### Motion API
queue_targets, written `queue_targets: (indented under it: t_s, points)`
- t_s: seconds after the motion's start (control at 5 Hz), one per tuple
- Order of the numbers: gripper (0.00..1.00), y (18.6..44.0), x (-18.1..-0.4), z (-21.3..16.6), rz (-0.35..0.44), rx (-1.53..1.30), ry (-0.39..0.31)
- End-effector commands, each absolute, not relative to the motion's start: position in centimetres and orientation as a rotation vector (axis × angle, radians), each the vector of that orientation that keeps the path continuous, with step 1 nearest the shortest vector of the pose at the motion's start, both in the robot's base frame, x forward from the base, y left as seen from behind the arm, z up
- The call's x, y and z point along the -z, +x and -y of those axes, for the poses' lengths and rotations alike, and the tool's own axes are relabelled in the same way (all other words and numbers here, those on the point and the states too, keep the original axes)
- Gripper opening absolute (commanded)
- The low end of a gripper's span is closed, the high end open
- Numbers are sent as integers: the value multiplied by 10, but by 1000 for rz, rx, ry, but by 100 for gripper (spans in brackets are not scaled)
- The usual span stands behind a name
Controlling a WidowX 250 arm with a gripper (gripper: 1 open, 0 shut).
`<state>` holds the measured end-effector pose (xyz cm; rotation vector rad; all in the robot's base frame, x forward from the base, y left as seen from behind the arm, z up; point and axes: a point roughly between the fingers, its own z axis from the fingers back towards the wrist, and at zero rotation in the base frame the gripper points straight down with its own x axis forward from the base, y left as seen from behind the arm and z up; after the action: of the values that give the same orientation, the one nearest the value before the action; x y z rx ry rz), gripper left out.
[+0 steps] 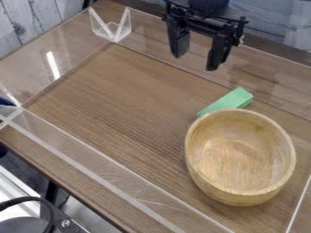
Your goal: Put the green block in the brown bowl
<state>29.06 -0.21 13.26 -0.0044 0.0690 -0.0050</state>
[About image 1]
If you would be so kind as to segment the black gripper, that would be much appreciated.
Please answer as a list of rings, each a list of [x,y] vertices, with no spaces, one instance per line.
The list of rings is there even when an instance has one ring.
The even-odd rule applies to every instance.
[[[244,27],[250,22],[242,15],[238,18],[223,16],[230,0],[164,0],[163,21],[168,27],[170,51],[180,58],[190,47],[190,32],[212,37],[207,70],[215,71],[226,62],[232,46],[243,42]]]

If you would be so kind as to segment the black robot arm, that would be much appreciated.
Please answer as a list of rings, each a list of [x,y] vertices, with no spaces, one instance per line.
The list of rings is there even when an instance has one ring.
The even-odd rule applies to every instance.
[[[223,16],[230,0],[187,0],[186,5],[175,0],[164,2],[162,20],[167,23],[174,57],[180,58],[187,53],[191,32],[195,31],[212,39],[206,70],[215,71],[226,62],[232,47],[242,44],[248,18],[244,15],[240,18]]]

